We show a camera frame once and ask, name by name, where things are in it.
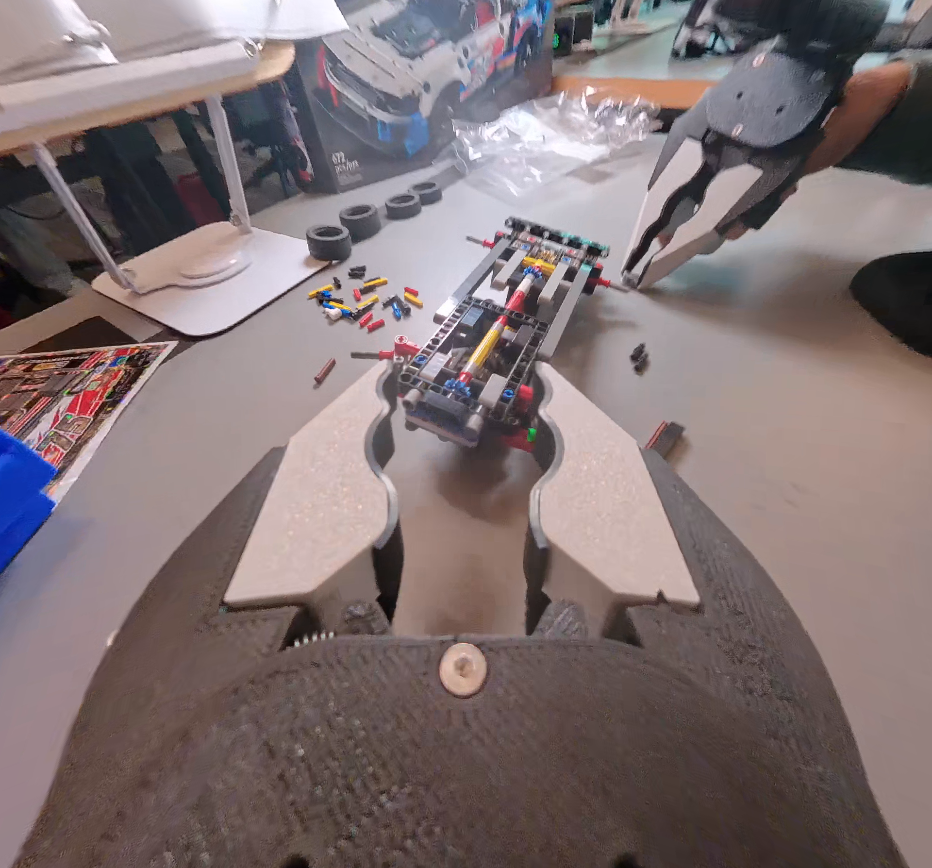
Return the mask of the blue plastic bin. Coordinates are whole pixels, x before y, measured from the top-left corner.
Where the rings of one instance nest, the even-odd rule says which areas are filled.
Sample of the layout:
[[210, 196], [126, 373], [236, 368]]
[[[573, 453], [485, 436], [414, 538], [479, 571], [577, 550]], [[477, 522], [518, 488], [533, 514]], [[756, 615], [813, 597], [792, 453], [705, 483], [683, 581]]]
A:
[[47, 488], [56, 475], [39, 454], [1, 432], [1, 571], [52, 513]]

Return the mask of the person's right forearm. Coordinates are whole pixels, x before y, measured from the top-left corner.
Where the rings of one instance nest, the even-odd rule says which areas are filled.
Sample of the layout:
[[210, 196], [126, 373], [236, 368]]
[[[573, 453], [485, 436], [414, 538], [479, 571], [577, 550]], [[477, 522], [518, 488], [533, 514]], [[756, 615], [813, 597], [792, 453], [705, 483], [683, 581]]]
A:
[[931, 54], [907, 62], [912, 73], [906, 90], [838, 168], [931, 184]]

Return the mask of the black lego beam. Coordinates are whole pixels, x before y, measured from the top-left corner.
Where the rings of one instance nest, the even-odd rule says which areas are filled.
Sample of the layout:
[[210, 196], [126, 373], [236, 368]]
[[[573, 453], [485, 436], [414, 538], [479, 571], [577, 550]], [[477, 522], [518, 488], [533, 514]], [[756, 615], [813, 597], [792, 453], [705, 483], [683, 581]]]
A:
[[656, 428], [644, 445], [647, 451], [653, 451], [661, 458], [667, 460], [682, 441], [685, 428], [674, 420], [664, 420]]

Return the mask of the clear plastic bags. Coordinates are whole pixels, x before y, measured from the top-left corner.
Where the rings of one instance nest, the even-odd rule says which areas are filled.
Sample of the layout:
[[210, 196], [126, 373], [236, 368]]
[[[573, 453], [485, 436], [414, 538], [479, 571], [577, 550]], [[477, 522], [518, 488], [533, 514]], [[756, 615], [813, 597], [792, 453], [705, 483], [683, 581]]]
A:
[[585, 85], [515, 105], [479, 123], [456, 119], [444, 150], [473, 186], [516, 199], [628, 156], [661, 124], [658, 105]]

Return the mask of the Lego instruction booklet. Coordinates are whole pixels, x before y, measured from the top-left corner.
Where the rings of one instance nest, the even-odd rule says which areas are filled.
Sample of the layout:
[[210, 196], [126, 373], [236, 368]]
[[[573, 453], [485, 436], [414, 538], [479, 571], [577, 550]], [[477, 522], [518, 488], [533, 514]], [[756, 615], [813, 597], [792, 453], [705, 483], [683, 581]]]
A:
[[63, 500], [124, 408], [177, 340], [1, 356], [1, 429], [54, 469]]

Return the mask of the person's right hand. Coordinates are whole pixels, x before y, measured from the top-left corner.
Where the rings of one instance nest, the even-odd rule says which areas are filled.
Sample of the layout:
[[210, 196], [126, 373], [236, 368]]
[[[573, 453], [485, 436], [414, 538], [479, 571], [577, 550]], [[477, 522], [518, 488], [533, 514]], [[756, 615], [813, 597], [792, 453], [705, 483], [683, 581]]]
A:
[[856, 72], [827, 118], [821, 141], [801, 176], [826, 170], [850, 156], [909, 90], [913, 73], [914, 65], [903, 59]]

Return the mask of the pile of small lego pins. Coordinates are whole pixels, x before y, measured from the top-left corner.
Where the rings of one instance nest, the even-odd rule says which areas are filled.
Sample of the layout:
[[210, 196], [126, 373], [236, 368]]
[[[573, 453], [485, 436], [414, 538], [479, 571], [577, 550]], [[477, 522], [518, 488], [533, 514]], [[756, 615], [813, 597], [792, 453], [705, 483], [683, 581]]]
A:
[[372, 334], [391, 323], [404, 323], [414, 310], [423, 308], [420, 293], [404, 287], [392, 290], [388, 277], [365, 276], [367, 267], [351, 267], [343, 277], [309, 290], [307, 300], [317, 307], [330, 326], [343, 322]]

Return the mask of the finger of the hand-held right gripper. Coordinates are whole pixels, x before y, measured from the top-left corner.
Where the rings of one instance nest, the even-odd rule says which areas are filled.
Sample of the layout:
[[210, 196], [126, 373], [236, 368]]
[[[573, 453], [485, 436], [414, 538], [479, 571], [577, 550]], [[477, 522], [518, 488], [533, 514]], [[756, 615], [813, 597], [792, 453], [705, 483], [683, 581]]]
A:
[[734, 223], [726, 216], [761, 176], [761, 169], [726, 169], [715, 175], [693, 214], [682, 221], [669, 243], [645, 266], [639, 276], [639, 288], [653, 286], [693, 256], [714, 252], [722, 245]]
[[688, 110], [671, 125], [649, 179], [623, 262], [623, 285], [641, 287], [655, 241], [671, 239], [697, 206], [695, 183], [703, 168], [703, 116]]

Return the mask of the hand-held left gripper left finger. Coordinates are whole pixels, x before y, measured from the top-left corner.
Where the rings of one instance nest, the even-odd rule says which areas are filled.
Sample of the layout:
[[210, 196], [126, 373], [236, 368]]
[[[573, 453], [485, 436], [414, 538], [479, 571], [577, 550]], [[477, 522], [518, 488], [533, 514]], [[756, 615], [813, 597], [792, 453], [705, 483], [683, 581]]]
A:
[[292, 436], [227, 587], [228, 606], [395, 609], [399, 502], [384, 469], [396, 405], [394, 367], [376, 364]]

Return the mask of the black textured cushion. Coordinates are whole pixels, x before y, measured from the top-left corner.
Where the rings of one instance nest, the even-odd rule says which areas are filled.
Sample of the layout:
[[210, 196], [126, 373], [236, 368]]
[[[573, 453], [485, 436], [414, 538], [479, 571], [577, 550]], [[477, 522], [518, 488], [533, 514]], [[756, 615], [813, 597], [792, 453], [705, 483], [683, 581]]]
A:
[[878, 257], [849, 285], [854, 301], [892, 337], [931, 356], [931, 252]]

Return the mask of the lego set box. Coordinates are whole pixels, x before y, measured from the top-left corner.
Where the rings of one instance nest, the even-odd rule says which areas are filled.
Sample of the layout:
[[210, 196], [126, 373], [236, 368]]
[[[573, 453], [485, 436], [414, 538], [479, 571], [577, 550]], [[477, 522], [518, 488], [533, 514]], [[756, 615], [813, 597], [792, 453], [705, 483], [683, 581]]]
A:
[[422, 168], [456, 120], [549, 90], [555, 0], [334, 0], [347, 28], [296, 43], [287, 87], [316, 190]]

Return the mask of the lego car chassis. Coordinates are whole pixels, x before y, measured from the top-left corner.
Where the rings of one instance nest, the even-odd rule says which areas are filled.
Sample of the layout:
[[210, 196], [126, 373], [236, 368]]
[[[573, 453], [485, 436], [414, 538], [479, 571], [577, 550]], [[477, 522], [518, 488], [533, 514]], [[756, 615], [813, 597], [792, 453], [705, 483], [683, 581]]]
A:
[[428, 340], [398, 337], [350, 358], [393, 364], [407, 428], [469, 449], [499, 434], [531, 451], [537, 364], [552, 359], [582, 297], [621, 287], [603, 276], [610, 245], [552, 226], [508, 217], [482, 245], [487, 257], [436, 312]]

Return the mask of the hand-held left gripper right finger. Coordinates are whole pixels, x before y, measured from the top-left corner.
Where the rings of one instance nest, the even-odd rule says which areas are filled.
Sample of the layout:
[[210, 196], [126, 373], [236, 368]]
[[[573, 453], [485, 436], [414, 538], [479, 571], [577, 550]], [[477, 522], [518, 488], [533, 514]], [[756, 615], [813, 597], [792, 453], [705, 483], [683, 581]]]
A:
[[641, 447], [549, 364], [526, 538], [529, 606], [542, 597], [583, 608], [701, 600]]

